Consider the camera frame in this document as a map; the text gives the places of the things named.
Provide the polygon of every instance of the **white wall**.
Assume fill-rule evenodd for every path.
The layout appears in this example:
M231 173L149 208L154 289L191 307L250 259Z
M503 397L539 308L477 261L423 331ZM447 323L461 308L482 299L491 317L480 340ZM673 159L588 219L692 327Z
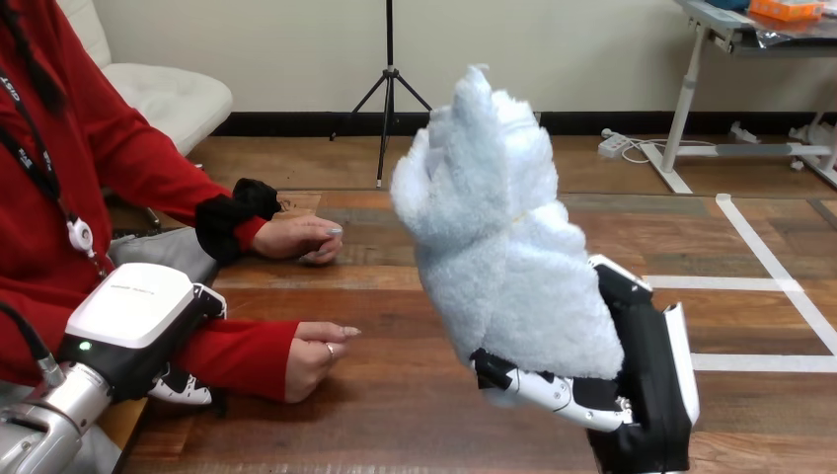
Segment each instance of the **white wall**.
M496 87L537 111L673 110L693 44L671 0L394 3L396 66L434 106L467 64L486 63ZM96 4L114 60L214 76L239 112L349 111L386 64L383 0ZM706 63L695 110L810 111L837 77L832 61L732 61L714 47ZM398 92L399 111L420 110Z

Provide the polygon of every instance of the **red sweater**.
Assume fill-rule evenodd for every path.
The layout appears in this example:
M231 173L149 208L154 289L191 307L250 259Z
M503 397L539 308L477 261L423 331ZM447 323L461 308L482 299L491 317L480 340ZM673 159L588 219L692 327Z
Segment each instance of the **red sweater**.
M84 50L54 0L10 1L36 60L63 89L63 112L51 114L30 84L11 33L0 27L0 64L45 141L69 210L92 228L103 256L112 232L101 187L140 206L151 206L193 225L200 202L228 190L213 184L181 156L172 141L129 107ZM34 161L33 132L14 102L0 92L0 126ZM247 250L264 225L241 225ZM61 341L75 307L99 283L96 269L73 250L62 214L0 146L0 301L20 311L51 350ZM190 341L178 363L204 383L281 400L287 355L296 322L218 321ZM16 327L0 315L0 379L33 385L38 373Z

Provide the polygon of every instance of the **power strip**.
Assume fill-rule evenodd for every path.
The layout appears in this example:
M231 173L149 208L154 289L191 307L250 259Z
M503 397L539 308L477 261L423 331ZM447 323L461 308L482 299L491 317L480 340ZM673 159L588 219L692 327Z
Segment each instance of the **power strip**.
M599 143L599 154L607 158L622 156L622 153L631 147L631 140L619 133L611 134L606 140Z

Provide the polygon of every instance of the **black scrunchie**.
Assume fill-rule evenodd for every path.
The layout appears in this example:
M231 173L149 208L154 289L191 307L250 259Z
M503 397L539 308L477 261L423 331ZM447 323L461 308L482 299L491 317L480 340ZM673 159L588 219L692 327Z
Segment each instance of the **black scrunchie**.
M241 256L235 229L253 217L264 220L282 212L277 192L256 180L242 179L236 183L233 196L217 196L198 204L194 209L194 230L204 252L220 265L229 265Z

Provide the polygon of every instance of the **wooden table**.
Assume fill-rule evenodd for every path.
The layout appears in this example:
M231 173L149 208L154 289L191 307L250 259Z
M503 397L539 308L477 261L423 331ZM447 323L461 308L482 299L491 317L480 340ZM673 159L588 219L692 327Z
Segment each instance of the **wooden table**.
M337 265L247 260L214 288L232 318L331 320L363 330L305 403L230 400L226 419L151 404L125 473L595 473L582 429L534 409L488 405L454 358L421 291L409 236L386 194L283 195L290 215L345 229ZM562 197L588 247L638 275L767 277L713 197ZM823 314L837 323L833 201L736 205ZM692 351L829 356L782 292L663 289L683 301ZM837 470L837 374L698 373L693 472Z

